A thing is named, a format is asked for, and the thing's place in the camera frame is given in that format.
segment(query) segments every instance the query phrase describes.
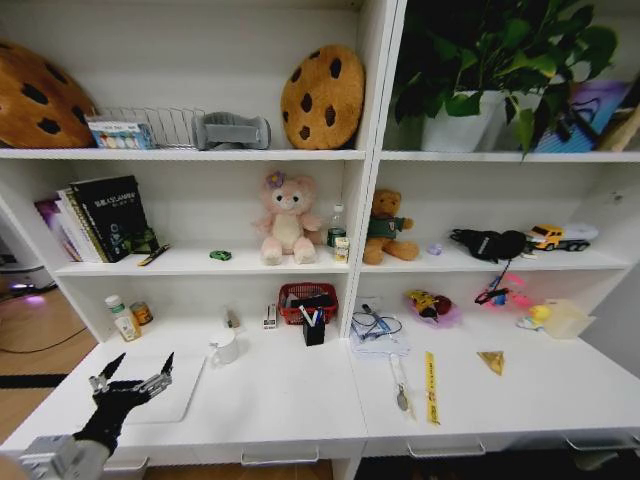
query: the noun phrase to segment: metal wire rack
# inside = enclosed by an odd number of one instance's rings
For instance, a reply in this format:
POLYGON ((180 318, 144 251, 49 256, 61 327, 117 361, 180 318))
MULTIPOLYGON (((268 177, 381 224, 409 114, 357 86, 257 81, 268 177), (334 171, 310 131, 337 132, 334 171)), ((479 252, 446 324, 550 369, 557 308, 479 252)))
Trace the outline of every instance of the metal wire rack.
POLYGON ((93 113, 105 120, 147 123, 156 147, 175 149, 195 149, 191 120, 205 114, 199 108, 171 107, 97 107, 93 113))

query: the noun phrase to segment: red basket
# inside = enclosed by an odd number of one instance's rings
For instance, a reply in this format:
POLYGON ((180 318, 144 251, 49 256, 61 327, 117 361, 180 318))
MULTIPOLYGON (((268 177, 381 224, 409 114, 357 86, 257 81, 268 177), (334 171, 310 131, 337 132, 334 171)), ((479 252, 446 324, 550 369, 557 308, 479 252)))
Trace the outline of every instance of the red basket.
MULTIPOLYGON (((300 312, 300 309, 285 307, 287 297, 290 293, 293 293, 299 299, 328 293, 333 305, 330 307, 322 307, 325 313, 324 323, 329 323, 338 311, 338 297, 336 296, 336 289, 333 288, 333 285, 330 283, 288 283, 280 288, 280 294, 278 295, 278 312, 289 325, 302 325, 304 322, 304 317, 302 312, 300 312)), ((310 316, 316 311, 314 307, 308 307, 306 310, 310 316)))

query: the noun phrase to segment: flower hair clip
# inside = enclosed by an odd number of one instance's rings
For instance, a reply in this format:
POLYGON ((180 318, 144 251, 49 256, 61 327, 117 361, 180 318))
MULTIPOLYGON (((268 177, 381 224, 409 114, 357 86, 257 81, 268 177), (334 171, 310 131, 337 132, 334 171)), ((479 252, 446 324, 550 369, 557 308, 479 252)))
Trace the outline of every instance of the flower hair clip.
POLYGON ((285 178, 286 175, 283 172, 274 172, 267 177, 267 185, 269 185, 272 190, 275 190, 276 188, 280 188, 282 186, 285 178))

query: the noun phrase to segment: wooden floor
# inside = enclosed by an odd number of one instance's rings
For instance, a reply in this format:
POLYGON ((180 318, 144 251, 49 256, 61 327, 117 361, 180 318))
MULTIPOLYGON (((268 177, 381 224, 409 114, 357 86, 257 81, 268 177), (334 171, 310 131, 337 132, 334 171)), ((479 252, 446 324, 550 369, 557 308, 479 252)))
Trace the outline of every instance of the wooden floor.
MULTIPOLYGON (((37 350, 63 340, 84 328, 59 290, 0 303, 0 349, 37 350)), ((30 354, 0 352, 0 375, 69 373, 95 346, 88 331, 50 350, 30 354)), ((51 393, 52 389, 0 389, 0 443, 51 393)), ((0 479, 27 477, 9 459, 0 456, 0 479)), ((313 466, 242 468, 150 468, 145 480, 330 480, 328 461, 313 466)))

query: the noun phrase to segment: black book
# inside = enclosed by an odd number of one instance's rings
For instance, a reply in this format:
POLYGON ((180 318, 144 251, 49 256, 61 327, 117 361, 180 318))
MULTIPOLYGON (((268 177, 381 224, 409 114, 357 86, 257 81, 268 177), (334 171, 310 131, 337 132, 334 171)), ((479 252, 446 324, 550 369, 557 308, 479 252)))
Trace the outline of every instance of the black book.
POLYGON ((74 182, 70 186, 109 262, 115 263, 136 251, 141 239, 157 245, 133 175, 74 182))

